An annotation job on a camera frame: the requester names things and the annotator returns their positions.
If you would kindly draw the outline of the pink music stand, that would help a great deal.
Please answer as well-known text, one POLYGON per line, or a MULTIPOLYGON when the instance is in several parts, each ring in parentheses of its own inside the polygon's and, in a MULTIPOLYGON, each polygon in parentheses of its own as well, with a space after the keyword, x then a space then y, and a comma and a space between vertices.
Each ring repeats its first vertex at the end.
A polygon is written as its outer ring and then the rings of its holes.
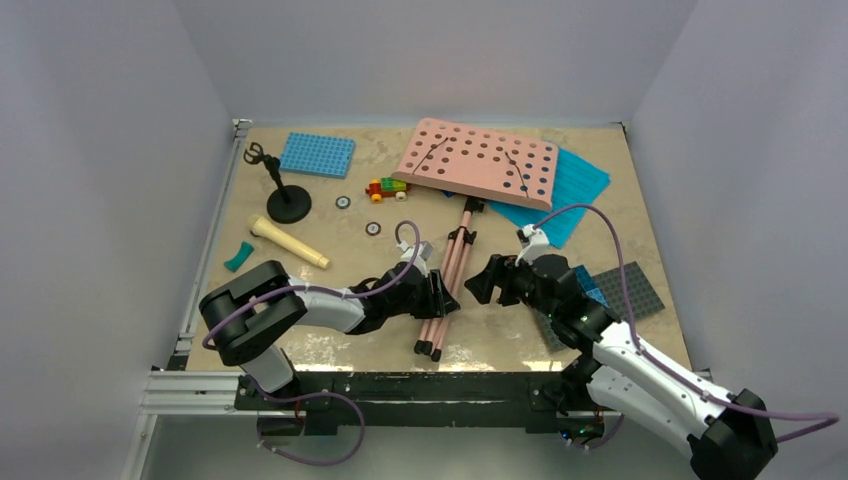
POLYGON ((419 121, 392 177, 466 197, 442 266, 452 295, 473 244, 473 215, 488 201, 551 211, 557 156, 558 147, 548 141, 436 118, 419 121))

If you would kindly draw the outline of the blue sheet music page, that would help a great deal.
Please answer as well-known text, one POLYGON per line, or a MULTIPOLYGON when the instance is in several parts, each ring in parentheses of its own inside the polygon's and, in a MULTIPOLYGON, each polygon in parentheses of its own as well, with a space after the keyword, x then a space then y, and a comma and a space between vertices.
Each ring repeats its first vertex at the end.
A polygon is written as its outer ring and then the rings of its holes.
MULTIPOLYGON (((576 203, 593 203, 609 186, 610 176, 563 148, 559 149, 556 174, 553 182, 553 209, 576 203)), ((517 227, 535 224, 542 220, 547 212, 525 207, 492 202, 491 208, 511 221, 517 227)), ((562 248, 576 229, 585 214, 583 209, 574 209, 558 215, 542 226, 549 242, 556 248, 562 248)))

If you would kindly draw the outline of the beige toy microphone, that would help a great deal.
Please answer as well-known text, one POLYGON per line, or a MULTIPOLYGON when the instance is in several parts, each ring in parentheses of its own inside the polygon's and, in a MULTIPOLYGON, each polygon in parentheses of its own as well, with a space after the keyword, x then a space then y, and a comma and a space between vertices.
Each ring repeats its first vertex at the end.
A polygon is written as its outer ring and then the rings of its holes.
POLYGON ((296 239, 275 226, 268 218, 254 214, 247 220, 250 233, 254 236, 264 238, 279 247, 295 254, 302 260, 321 269, 327 269, 330 260, 324 254, 296 239))

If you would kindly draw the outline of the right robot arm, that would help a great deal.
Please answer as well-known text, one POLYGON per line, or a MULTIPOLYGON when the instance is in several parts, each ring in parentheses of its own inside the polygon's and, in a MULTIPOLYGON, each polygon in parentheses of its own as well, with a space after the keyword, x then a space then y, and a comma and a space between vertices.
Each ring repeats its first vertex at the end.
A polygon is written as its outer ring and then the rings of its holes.
POLYGON ((623 414, 678 450, 698 478, 754 479, 776 455, 770 421, 749 413, 764 409, 759 396, 715 385, 633 336, 584 292, 565 257, 494 255, 465 287, 481 304, 522 303, 551 320, 560 341, 580 353, 562 373, 564 399, 623 414))

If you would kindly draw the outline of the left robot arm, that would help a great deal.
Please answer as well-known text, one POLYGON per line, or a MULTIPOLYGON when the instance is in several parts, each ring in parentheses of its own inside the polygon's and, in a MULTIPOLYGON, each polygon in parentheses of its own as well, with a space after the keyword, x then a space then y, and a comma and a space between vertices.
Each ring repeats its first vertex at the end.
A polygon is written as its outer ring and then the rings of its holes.
POLYGON ((292 327, 364 335, 394 317, 435 319, 459 308, 439 270, 405 261, 344 289, 309 285, 289 275, 280 262, 266 261, 199 303, 208 329, 204 347, 217 351, 224 365, 241 368, 275 409, 289 407, 298 395, 293 364, 276 345, 292 327))

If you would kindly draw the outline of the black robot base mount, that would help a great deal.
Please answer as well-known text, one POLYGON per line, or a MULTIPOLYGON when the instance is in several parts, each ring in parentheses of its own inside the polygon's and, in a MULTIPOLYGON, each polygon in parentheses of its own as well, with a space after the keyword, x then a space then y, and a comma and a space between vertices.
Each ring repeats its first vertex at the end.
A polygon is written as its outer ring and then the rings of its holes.
POLYGON ((263 397, 238 380, 234 407, 259 414, 269 436, 323 435, 341 427, 519 428, 591 445, 620 425, 556 372, 302 372, 288 395, 263 397))

